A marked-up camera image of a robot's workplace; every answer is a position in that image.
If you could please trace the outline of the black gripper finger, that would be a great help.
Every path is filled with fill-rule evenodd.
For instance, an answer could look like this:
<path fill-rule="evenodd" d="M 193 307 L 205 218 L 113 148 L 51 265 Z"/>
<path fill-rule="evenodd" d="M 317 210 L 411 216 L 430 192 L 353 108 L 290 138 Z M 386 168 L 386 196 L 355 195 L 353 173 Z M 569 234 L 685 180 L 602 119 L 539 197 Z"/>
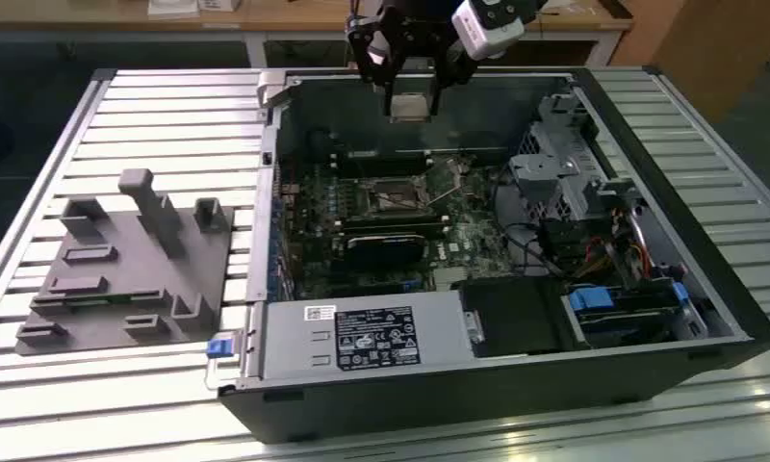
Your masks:
<path fill-rule="evenodd" d="M 450 43 L 434 56 L 434 78 L 430 86 L 430 115 L 435 116 L 441 101 L 441 92 L 451 86 L 465 85 L 475 72 L 478 61 L 467 54 L 459 40 Z"/>
<path fill-rule="evenodd" d="M 399 71 L 397 19 L 393 16 L 349 16 L 347 44 L 362 81 L 382 92 L 382 111 L 391 115 L 394 84 Z"/>

